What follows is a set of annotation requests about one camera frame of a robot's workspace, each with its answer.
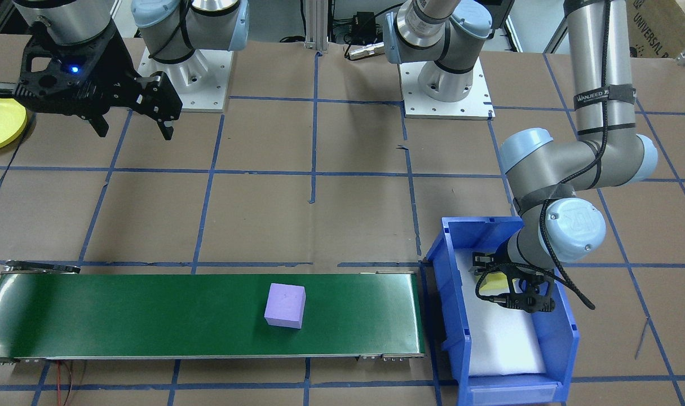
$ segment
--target purple foam block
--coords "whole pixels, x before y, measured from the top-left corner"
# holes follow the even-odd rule
[[[269,287],[264,318],[270,326],[302,328],[304,286],[273,283]]]

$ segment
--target green conveyor belt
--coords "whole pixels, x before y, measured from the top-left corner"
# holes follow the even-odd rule
[[[269,326],[270,283],[306,289],[303,327]],[[2,275],[0,361],[420,356],[409,274]]]

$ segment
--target blue plastic bin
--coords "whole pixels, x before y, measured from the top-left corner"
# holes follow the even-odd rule
[[[513,217],[443,218],[443,229],[427,253],[427,259],[435,267],[435,279],[443,303],[447,333],[443,350],[450,355],[453,377],[460,385],[458,406],[567,400],[580,335],[564,288],[559,283],[552,295],[555,310],[532,315],[546,373],[469,376],[474,337],[470,334],[454,250],[494,252],[522,226],[522,219]]]

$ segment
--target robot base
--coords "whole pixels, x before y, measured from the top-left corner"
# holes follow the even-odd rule
[[[177,89],[179,98],[182,100],[182,111],[198,111],[209,113],[221,113],[224,111],[224,101],[227,100],[227,87],[229,85],[229,74],[232,71],[231,51],[214,51],[202,49],[200,52],[206,59],[209,67],[208,77],[203,78],[199,86],[190,92]],[[142,62],[137,71],[142,76],[149,76],[152,73],[162,70],[169,65],[159,64],[149,59],[149,50],[144,49]]]
[[[410,118],[447,118],[457,120],[487,120],[495,117],[490,93],[480,59],[475,62],[475,82],[468,96],[458,102],[446,103],[426,95],[417,84],[417,77],[426,62],[410,62],[400,65],[402,96],[405,100],[405,116]]]

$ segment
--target cable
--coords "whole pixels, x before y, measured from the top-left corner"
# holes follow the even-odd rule
[[[299,14],[302,16],[302,31],[307,36],[307,20],[304,18],[304,0],[299,0]]]
[[[608,36],[610,35],[610,15],[611,15],[611,1],[612,0],[605,0],[605,6],[603,7],[603,46],[602,46],[602,57],[600,58],[602,62],[600,62],[600,86],[605,87],[606,82],[607,82],[607,65],[608,65]],[[568,183],[570,180],[574,180],[575,178],[579,177],[580,175],[588,172],[588,170],[592,169],[593,167],[597,166],[597,164],[600,163],[600,160],[603,158],[603,154],[606,151],[606,146],[608,144],[608,101],[603,99],[602,100],[602,108],[603,108],[603,136],[602,140],[600,141],[600,148],[598,151],[595,153],[595,157],[590,164],[587,164],[583,169],[573,173],[572,175],[569,175],[568,177],[564,178],[561,180],[559,183]],[[550,244],[550,239],[549,239],[549,234],[548,234],[548,229],[546,228],[546,216],[547,216],[547,211],[548,207],[550,206],[550,203],[552,200],[545,200],[543,202],[543,207],[541,208],[540,211],[540,218],[538,219],[538,226],[540,228],[540,234],[541,237],[543,238],[543,243],[545,244],[545,248],[548,250],[548,253],[550,254],[550,258],[553,260],[553,263],[555,264],[555,267],[558,269],[562,277],[567,281],[567,287],[574,292],[577,297],[580,298],[582,303],[585,304],[589,309],[594,310],[595,305],[588,299],[582,292],[580,292],[580,289],[575,285],[575,283],[570,280],[570,277],[567,275],[567,272],[563,268],[560,260],[555,254],[555,251],[553,250],[552,245]]]
[[[172,42],[172,39],[174,39],[174,36],[177,35],[177,32],[180,31],[180,29],[184,25],[185,20],[187,19],[187,12],[189,11],[191,6],[192,6],[192,0],[187,0],[185,2],[184,6],[180,5],[179,23],[177,23],[177,26],[174,28],[174,30],[172,30],[172,33],[169,35],[169,38],[167,38],[167,41],[165,41],[164,44],[162,44],[162,46],[160,46],[160,48],[157,49],[157,51],[150,53],[149,58],[153,58],[153,57],[157,56],[157,54],[164,51],[164,49],[167,48],[167,46],[169,46],[169,44]]]
[[[394,6],[385,8],[385,10],[380,11],[379,13],[377,13],[377,14],[374,15],[374,16],[371,16],[370,18],[368,18],[367,21],[365,21],[364,23],[360,24],[360,26],[357,28],[357,31],[355,32],[355,34],[353,34],[352,36],[350,36],[350,43],[347,44],[347,49],[345,49],[344,55],[343,55],[343,56],[345,57],[345,59],[350,59],[350,48],[352,48],[352,44],[351,44],[351,43],[352,43],[352,39],[354,39],[355,37],[358,36],[358,34],[360,34],[360,31],[363,29],[364,26],[366,26],[370,21],[375,21],[375,19],[376,19],[377,17],[383,15],[383,13],[386,13],[386,12],[389,11],[389,10],[393,10],[393,8],[398,8],[398,7],[400,7],[400,6],[403,5],[403,4],[404,4],[404,3],[398,3],[398,5],[394,5]]]

